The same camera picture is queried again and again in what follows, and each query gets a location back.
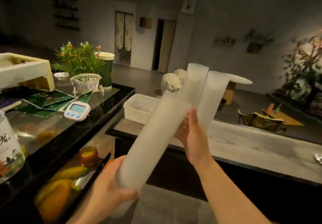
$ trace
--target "artificial plant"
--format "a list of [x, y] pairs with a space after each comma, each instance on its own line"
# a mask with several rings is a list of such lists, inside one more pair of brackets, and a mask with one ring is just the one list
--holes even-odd
[[56, 50], [58, 62], [51, 67], [75, 76], [78, 74], [100, 74], [103, 71], [104, 60], [99, 59], [100, 46], [93, 50], [88, 42], [80, 43], [79, 47], [73, 47], [70, 42]]
[[275, 93], [299, 101], [304, 109], [308, 109], [317, 99], [317, 94], [322, 92], [322, 37], [292, 41], [296, 43], [295, 49], [283, 56], [285, 75], [280, 78], [284, 77], [285, 83]]

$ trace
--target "white foam box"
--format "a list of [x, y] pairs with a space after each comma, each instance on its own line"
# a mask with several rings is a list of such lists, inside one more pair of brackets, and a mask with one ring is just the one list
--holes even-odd
[[159, 100], [142, 94], [131, 96], [123, 105], [125, 118], [145, 124]]

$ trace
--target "frosted plastic sleeve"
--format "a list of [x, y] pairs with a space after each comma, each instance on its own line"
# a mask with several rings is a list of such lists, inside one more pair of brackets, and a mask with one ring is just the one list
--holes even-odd
[[[163, 94], [116, 172], [120, 188], [141, 190], [190, 108], [189, 103], [175, 94], [169, 91]], [[131, 202], [122, 204], [111, 217], [123, 216], [130, 205]]]
[[208, 71], [209, 68], [201, 64], [188, 64], [187, 74], [185, 76], [181, 91], [181, 97], [183, 100], [190, 103], [193, 108], [197, 107]]
[[205, 131], [213, 120], [220, 101], [229, 83], [229, 76], [217, 71], [209, 71], [200, 95], [197, 116]]

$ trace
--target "glass countertop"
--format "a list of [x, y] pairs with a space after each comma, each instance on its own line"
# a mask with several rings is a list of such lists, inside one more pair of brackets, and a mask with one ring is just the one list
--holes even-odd
[[[56, 86], [56, 90], [73, 96], [73, 86], [71, 83], [67, 84], [67, 86]], [[118, 88], [112, 87], [105, 90], [104, 95], [100, 91], [93, 92], [88, 100], [91, 111], [118, 91]], [[25, 147], [25, 155], [29, 156], [76, 122], [75, 120], [65, 118], [63, 113], [59, 111], [54, 112], [52, 115], [44, 118], [15, 111], [6, 114], [6, 116], [18, 136], [20, 145]]]

